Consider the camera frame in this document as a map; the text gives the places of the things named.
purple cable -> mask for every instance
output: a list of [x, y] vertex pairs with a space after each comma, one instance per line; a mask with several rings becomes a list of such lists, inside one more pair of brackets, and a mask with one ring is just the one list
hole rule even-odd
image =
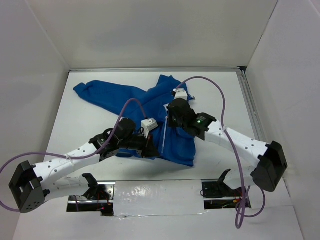
[[[140, 103], [140, 101], [136, 98], [130, 98], [128, 101], [126, 101], [126, 103], [124, 104], [120, 114], [119, 114], [119, 117], [118, 119], [116, 120], [115, 122], [115, 125], [108, 137], [108, 139], [105, 141], [105, 143], [97, 150], [95, 151], [94, 153], [92, 154], [89, 154], [87, 156], [72, 156], [70, 157], [70, 159], [72, 160], [82, 160], [82, 159], [88, 159], [98, 153], [100, 153], [102, 151], [102, 149], [104, 149], [108, 144], [109, 144], [109, 141], [111, 140], [111, 138], [113, 137], [113, 135], [115, 134], [115, 131], [116, 131], [116, 128], [123, 116], [123, 114], [125, 113], [125, 110], [128, 106], [129, 103], [131, 103], [132, 101], [135, 101], [138, 103], [141, 111], [142, 111], [142, 114], [144, 116], [144, 118], [147, 118], [147, 115], [146, 115], [146, 112], [144, 110], [144, 108], [142, 107], [142, 104]], [[2, 171], [6, 168], [6, 166], [8, 166], [10, 163], [12, 163], [14, 160], [16, 159], [19, 159], [19, 158], [22, 158], [22, 157], [25, 157], [25, 156], [29, 156], [29, 155], [45, 155], [45, 156], [52, 156], [52, 157], [56, 157], [56, 158], [61, 158], [61, 159], [65, 159], [66, 156], [65, 155], [61, 155], [61, 154], [56, 154], [56, 153], [50, 153], [50, 152], [41, 152], [41, 151], [34, 151], [34, 152], [27, 152], [27, 153], [23, 153], [23, 154], [20, 154], [18, 156], [15, 156], [13, 158], [11, 158], [9, 161], [7, 161], [1, 168], [0, 168], [0, 175], [2, 173]], [[1, 200], [0, 200], [0, 206], [3, 207], [4, 209], [6, 210], [9, 210], [11, 212], [20, 212], [19, 209], [14, 209], [14, 208], [11, 208], [7, 205], [5, 205]]]
[[[179, 84], [176, 87], [176, 89], [178, 89], [183, 84], [185, 84], [186, 82], [188, 82], [188, 81], [190, 81], [192, 79], [204, 79], [204, 80], [207, 80], [210, 83], [212, 83], [213, 85], [215, 85], [216, 88], [219, 90], [219, 92], [220, 92], [220, 94], [222, 96], [222, 101], [223, 101], [222, 113], [221, 113], [221, 125], [222, 125], [222, 127], [224, 127], [225, 126], [224, 117], [225, 117], [225, 110], [226, 110], [226, 98], [225, 98], [225, 94], [222, 91], [221, 87], [218, 84], [216, 84], [214, 81], [212, 81], [211, 79], [209, 79], [207, 77], [204, 77], [204, 76], [193, 76], [193, 77], [190, 77], [187, 80], [183, 81], [181, 84]], [[242, 169], [239, 153], [238, 153], [236, 145], [235, 145], [234, 141], [232, 140], [231, 136], [229, 135], [228, 131], [225, 130], [224, 132], [225, 132], [225, 135], [227, 136], [227, 138], [228, 138], [228, 140], [229, 140], [229, 142], [230, 142], [230, 144], [232, 146], [232, 149], [233, 149], [234, 154], [235, 154], [236, 161], [238, 163], [239, 172], [240, 172], [242, 199], [236, 205], [236, 216], [235, 216], [235, 227], [237, 229], [240, 229], [242, 224], [243, 224], [243, 222], [244, 222], [244, 218], [245, 217], [246, 218], [253, 218], [253, 217], [258, 216], [260, 213], [262, 213], [262, 211], [264, 210], [265, 205], [266, 205], [266, 195], [265, 195], [264, 191], [261, 189], [262, 194], [263, 194], [263, 205], [262, 205], [261, 210], [259, 212], [257, 212], [256, 214], [252, 215], [252, 216], [245, 215], [245, 212], [246, 212], [246, 197], [247, 197], [248, 191], [246, 192], [244, 173], [243, 173], [243, 169]]]
[[77, 200], [77, 196], [76, 195], [74, 195], [74, 199], [75, 199], [76, 211], [79, 212], [79, 205], [78, 205], [78, 200]]

